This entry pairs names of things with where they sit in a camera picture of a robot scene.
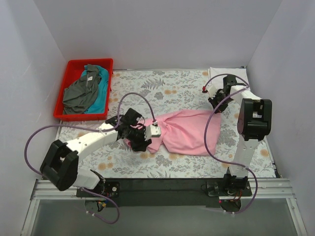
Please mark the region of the pink t shirt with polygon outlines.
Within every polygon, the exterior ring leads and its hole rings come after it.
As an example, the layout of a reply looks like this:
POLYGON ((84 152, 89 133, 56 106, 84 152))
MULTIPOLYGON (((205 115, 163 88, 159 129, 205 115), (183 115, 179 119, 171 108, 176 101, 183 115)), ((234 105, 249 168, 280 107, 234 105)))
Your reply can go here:
POLYGON ((155 153, 164 145, 170 153, 193 156, 209 155, 204 145, 204 131, 210 110, 180 110, 156 117, 161 136, 152 138, 146 148, 155 153))

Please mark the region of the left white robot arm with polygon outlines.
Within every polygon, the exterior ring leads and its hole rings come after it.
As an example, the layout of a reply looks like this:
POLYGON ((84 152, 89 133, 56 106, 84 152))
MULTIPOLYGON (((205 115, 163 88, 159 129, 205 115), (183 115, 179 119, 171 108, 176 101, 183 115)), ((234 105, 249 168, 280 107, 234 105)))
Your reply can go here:
POLYGON ((95 132, 62 142, 54 141, 41 164, 40 172, 60 191, 74 186, 86 188, 95 197, 105 190, 105 178, 97 171, 79 167, 81 161, 101 147, 127 139, 135 152, 145 151, 153 138, 160 137, 157 122, 150 125, 139 124, 141 115, 128 109, 125 115, 106 120, 95 132))

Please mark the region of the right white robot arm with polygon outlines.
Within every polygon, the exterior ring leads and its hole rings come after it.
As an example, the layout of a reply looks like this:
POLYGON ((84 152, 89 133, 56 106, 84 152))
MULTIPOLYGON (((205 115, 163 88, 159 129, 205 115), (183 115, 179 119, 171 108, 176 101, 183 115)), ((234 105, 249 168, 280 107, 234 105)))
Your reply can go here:
POLYGON ((232 196, 250 189, 249 166, 255 150, 271 131, 272 101, 254 95, 249 84, 237 75, 223 73, 221 76, 222 88, 206 83, 202 91, 209 95, 213 115, 222 113, 232 101, 240 105, 237 121, 239 142, 233 161, 228 163, 226 174, 215 183, 211 194, 215 196, 222 191, 232 196))

